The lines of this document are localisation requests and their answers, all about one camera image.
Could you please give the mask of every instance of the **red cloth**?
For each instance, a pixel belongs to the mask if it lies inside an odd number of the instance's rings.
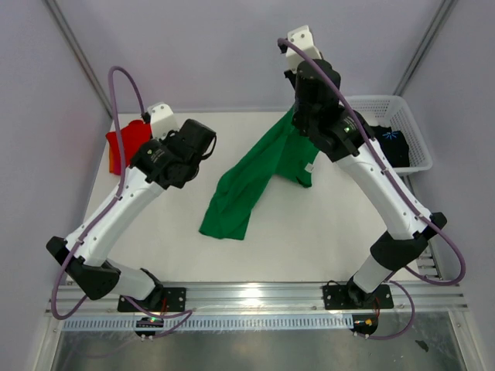
[[[125,166],[131,164],[131,158],[139,150],[143,143],[149,141],[152,135],[152,129],[149,124],[145,124],[142,120],[133,120],[128,126],[121,130],[122,141],[124,142]],[[105,135],[108,144],[110,145],[110,156],[113,158],[113,169],[110,167],[110,172],[116,175],[121,174],[121,156],[118,151],[117,134],[111,131]]]

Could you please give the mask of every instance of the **green cloth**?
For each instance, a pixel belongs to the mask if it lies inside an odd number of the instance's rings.
[[[308,138],[292,126],[292,109],[217,184],[200,233],[243,240],[251,211],[274,174],[310,187],[306,170],[318,154]]]

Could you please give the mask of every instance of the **metal rail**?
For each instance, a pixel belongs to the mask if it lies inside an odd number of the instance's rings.
[[[69,23],[67,22],[65,15],[63,15],[62,10],[60,9],[56,0],[43,0],[43,4],[45,4],[46,8],[48,9],[48,13],[52,16],[53,21],[59,29],[60,34],[65,39],[70,51],[74,55],[74,58],[76,58],[76,61],[83,71],[88,83],[90,83],[93,91],[97,95],[97,98],[100,100],[104,109],[107,111],[108,117],[111,117],[110,101],[108,100],[107,95],[105,94],[104,89],[100,84],[100,81],[96,77],[96,73],[94,72],[93,67],[87,60],[84,51],[80,47],[76,36],[70,28]]]
[[[443,0],[442,4],[439,6],[437,12],[433,16],[433,19],[426,29],[425,34],[421,42],[419,43],[418,48],[415,50],[414,55],[409,62],[408,68],[402,75],[399,84],[394,90],[394,95],[402,95],[409,83],[411,82],[412,77],[415,75],[418,68],[421,66],[421,63],[426,57],[426,54],[432,47],[433,42],[436,37],[440,33],[443,25],[446,23],[450,13],[456,6],[458,0]]]
[[[459,286],[439,287],[419,281],[403,281],[411,294],[417,311],[467,311],[466,300]],[[305,283],[165,283],[166,287],[187,288],[186,309],[197,315],[239,314],[357,314],[366,310],[327,311],[323,305],[322,282]],[[388,311],[410,311],[404,292],[391,285],[395,308]],[[57,307],[69,311],[83,296],[76,285],[60,287]],[[77,312],[79,315],[115,315],[118,296],[109,294],[98,301],[87,300]]]

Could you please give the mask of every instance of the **black cloth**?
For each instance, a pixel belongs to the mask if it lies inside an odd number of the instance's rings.
[[[405,140],[402,131],[393,131],[392,128],[383,126],[373,126],[373,131],[381,150],[390,162],[393,168],[408,168],[409,162],[409,145]]]

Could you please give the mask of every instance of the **black mount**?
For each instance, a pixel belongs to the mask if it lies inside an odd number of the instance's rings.
[[[349,288],[344,284],[326,284],[322,287],[323,303],[328,311],[335,310],[352,310],[352,309],[374,309],[374,301],[378,298],[381,309],[392,309],[394,301],[390,287],[387,284],[381,284],[374,292],[374,296],[369,300],[356,304],[349,296]]]
[[[141,268],[155,283],[155,288],[145,300],[135,300],[142,308],[148,311],[184,311],[186,307],[186,288],[164,288],[162,282],[159,281],[153,274],[146,269]],[[139,311],[134,306],[120,297],[118,301],[117,311],[121,313],[129,313]]]

